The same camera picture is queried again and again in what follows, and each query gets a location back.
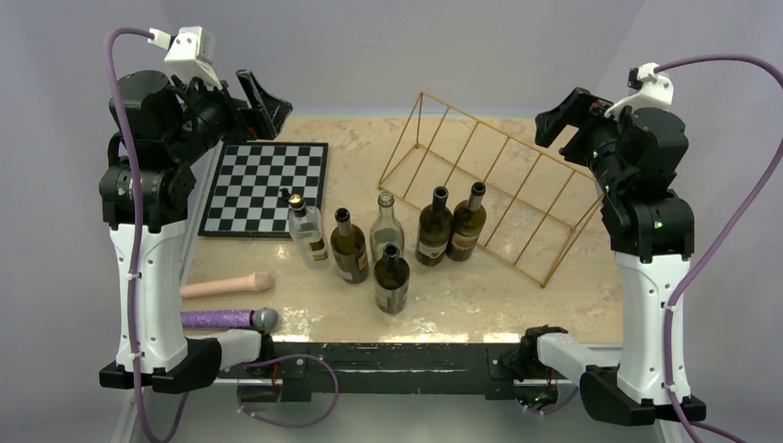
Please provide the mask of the olive wine bottle grey neck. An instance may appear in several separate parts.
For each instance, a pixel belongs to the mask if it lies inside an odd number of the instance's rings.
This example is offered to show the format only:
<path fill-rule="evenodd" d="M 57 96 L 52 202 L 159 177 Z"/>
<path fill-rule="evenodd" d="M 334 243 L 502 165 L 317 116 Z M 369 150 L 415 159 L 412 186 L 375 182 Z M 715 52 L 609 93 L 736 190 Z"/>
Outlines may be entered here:
<path fill-rule="evenodd" d="M 483 206 L 486 190 L 483 182 L 473 183 L 468 198 L 454 208 L 446 250 L 447 256 L 454 261 L 469 259 L 477 245 L 487 220 L 487 211 Z"/>

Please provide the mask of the clear square liquor bottle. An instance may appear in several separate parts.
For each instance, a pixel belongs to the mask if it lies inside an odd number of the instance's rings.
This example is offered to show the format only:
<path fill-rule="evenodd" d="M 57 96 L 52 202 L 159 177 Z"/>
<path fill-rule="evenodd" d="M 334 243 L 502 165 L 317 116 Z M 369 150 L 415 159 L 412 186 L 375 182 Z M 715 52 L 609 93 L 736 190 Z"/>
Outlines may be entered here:
<path fill-rule="evenodd" d="M 329 251 L 323 235 L 320 210 L 309 206 L 304 198 L 293 194 L 288 199 L 288 229 L 305 264 L 312 269 L 329 264 Z"/>

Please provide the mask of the dark wine bottle white label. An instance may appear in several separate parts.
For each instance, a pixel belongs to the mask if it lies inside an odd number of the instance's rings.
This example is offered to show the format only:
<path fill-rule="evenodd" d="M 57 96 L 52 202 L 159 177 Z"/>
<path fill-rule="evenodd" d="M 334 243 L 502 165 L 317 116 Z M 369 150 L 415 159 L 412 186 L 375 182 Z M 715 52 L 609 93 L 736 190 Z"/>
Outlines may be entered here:
<path fill-rule="evenodd" d="M 433 190 L 432 202 L 419 215 L 416 259 L 434 267 L 445 257 L 452 232 L 452 212 L 447 207 L 449 191 L 445 186 Z"/>

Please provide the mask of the green bottle silver neck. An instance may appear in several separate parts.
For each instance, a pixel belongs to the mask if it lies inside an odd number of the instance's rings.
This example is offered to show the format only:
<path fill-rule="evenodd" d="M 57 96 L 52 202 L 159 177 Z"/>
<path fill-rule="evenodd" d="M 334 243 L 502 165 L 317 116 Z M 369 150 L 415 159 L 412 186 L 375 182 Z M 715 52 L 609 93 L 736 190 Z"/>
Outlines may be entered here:
<path fill-rule="evenodd" d="M 337 209 L 334 219 L 336 227 L 331 232 L 330 244 L 339 273 L 349 283 L 361 283 L 369 272 L 366 237 L 353 224 L 348 209 Z"/>

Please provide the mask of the clear glass bottle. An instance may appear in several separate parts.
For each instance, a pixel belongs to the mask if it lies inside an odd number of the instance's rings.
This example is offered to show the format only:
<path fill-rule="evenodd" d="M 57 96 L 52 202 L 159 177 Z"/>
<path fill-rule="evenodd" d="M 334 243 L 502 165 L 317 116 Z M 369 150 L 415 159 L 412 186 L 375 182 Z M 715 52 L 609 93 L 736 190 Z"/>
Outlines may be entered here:
<path fill-rule="evenodd" d="M 380 192 L 377 199 L 379 215 L 373 222 L 370 233 L 370 251 L 374 263 L 383 255 L 384 247 L 393 243 L 398 246 L 400 256 L 404 255 L 404 228 L 395 217 L 395 199 L 391 192 Z"/>

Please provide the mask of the dark front wine bottle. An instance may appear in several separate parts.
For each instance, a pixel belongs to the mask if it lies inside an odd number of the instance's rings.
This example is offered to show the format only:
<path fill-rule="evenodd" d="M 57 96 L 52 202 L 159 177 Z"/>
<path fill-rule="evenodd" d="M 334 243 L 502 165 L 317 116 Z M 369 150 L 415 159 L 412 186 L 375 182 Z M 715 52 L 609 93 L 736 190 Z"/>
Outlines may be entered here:
<path fill-rule="evenodd" d="M 410 267 L 402 258 L 401 248 L 388 243 L 374 267 L 375 302 L 390 315 L 399 314 L 405 306 L 410 281 Z"/>

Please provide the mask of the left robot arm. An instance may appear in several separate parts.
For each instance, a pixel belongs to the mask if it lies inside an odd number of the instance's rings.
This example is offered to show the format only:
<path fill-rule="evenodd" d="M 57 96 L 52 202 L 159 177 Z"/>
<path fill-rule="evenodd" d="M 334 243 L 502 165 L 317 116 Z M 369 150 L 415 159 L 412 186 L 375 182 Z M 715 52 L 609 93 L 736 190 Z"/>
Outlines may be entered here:
<path fill-rule="evenodd" d="M 121 284 L 116 356 L 99 373 L 109 389 L 151 387 L 179 394 L 206 388 L 240 365 L 267 376 L 275 352 L 261 331 L 243 327 L 189 338 L 180 318 L 178 259 L 195 187 L 192 166 L 220 143 L 275 139 L 292 112 L 247 69 L 236 73 L 244 99 L 225 82 L 183 81 L 144 70 L 115 82 L 109 109 L 117 125 L 99 183 Z"/>

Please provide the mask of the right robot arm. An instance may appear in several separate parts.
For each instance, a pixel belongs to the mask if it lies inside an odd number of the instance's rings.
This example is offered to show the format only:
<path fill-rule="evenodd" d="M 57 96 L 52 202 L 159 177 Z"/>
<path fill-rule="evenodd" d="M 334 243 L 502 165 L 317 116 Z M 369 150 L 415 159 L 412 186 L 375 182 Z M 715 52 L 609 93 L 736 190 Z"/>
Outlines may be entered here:
<path fill-rule="evenodd" d="M 701 422 L 707 408 L 690 389 L 681 306 L 673 300 L 694 250 L 692 208 L 671 188 L 689 147 L 685 125 L 664 109 L 623 105 L 613 116 L 610 106 L 577 88 L 536 117 L 535 141 L 547 147 L 574 126 L 560 154 L 587 168 L 601 188 L 601 218 L 624 294 L 621 356 L 605 358 L 566 329 L 545 325 L 525 332 L 508 367 L 519 377 L 566 377 L 598 422 Z"/>

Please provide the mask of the black white chessboard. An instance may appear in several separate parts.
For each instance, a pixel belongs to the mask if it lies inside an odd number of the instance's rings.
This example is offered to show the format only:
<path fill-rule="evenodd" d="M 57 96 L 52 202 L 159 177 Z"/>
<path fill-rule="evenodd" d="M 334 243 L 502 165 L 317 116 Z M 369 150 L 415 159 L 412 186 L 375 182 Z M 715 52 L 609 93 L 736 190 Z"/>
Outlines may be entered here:
<path fill-rule="evenodd" d="M 329 145 L 325 142 L 225 144 L 201 215 L 199 235 L 283 238 L 289 203 L 281 189 L 321 208 Z"/>

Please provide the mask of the purple glitter microphone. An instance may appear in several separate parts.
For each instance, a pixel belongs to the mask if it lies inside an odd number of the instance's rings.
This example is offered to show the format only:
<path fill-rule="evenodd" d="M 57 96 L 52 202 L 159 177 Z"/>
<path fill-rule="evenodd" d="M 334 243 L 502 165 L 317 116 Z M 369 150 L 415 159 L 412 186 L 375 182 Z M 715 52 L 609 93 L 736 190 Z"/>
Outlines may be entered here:
<path fill-rule="evenodd" d="M 278 312 L 271 307 L 260 309 L 197 310 L 180 313 L 186 329 L 255 329 L 274 330 L 279 323 Z"/>

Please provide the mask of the black front mounting bar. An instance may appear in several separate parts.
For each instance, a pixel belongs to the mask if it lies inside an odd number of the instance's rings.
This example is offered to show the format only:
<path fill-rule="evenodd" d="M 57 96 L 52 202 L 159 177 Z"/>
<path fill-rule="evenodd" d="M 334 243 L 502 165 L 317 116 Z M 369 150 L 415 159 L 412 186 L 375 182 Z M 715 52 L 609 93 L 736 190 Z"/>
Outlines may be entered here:
<path fill-rule="evenodd" d="M 513 365 L 516 343 L 276 342 L 272 348 L 285 359 L 276 369 L 226 370 L 217 383 L 248 387 L 249 401 L 261 388 L 279 393 L 282 401 L 333 392 L 513 400 L 572 384 L 560 374 Z"/>

